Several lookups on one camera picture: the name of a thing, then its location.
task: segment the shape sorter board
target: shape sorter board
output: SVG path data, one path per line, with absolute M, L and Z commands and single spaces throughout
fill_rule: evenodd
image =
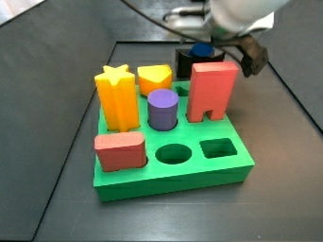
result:
M 148 164 L 143 168 L 103 172 L 99 158 L 94 185 L 102 201 L 130 199 L 200 187 L 243 182 L 255 163 L 227 116 L 220 121 L 187 121 L 190 81 L 174 82 L 179 94 L 178 124 L 156 131 L 148 124 L 147 98 L 139 95 L 140 128 Z M 107 131 L 100 110 L 99 134 Z

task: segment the red arch block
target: red arch block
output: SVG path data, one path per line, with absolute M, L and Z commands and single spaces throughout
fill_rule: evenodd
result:
M 187 106 L 191 123 L 200 122 L 206 112 L 211 120 L 223 119 L 238 72 L 232 61 L 194 64 Z

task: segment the foam block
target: foam block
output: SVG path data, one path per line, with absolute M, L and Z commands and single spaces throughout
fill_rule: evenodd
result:
M 100 201 L 130 199 L 170 193 L 199 187 L 243 182 L 254 167 L 254 160 L 228 117 L 214 122 L 206 118 L 190 123 L 186 117 L 191 81 L 174 83 L 180 90 L 178 102 L 178 125 L 160 132 L 148 124 L 147 99 L 139 94 L 142 126 L 146 134 L 148 163 L 140 169 L 103 172 L 99 158 L 95 164 L 94 186 Z M 106 129 L 104 113 L 100 111 L 99 134 Z
M 98 135 L 95 149 L 104 172 L 147 164 L 146 138 L 139 131 Z
M 172 69 L 168 64 L 138 67 L 140 94 L 148 96 L 156 89 L 172 88 Z
M 150 126 L 159 131 L 176 126 L 178 94 L 168 89 L 158 89 L 148 95 Z
M 119 132 L 139 127 L 135 75 L 127 70 L 127 65 L 106 66 L 104 73 L 95 76 L 107 128 Z
M 223 119 L 238 71 L 232 61 L 194 64 L 187 107 L 191 123 L 200 122 L 206 112 L 211 120 Z

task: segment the square hole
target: square hole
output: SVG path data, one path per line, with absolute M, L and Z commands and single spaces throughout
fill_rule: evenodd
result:
M 187 89 L 184 89 L 183 87 L 175 87 L 175 89 L 179 96 L 188 96 L 190 91 Z
M 199 142 L 207 159 L 236 155 L 238 151 L 231 139 L 204 140 Z

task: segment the circular hole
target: circular hole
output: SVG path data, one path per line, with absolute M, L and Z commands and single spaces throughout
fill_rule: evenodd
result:
M 155 153 L 156 159 L 164 164 L 182 164 L 192 157 L 192 150 L 180 144 L 160 147 Z

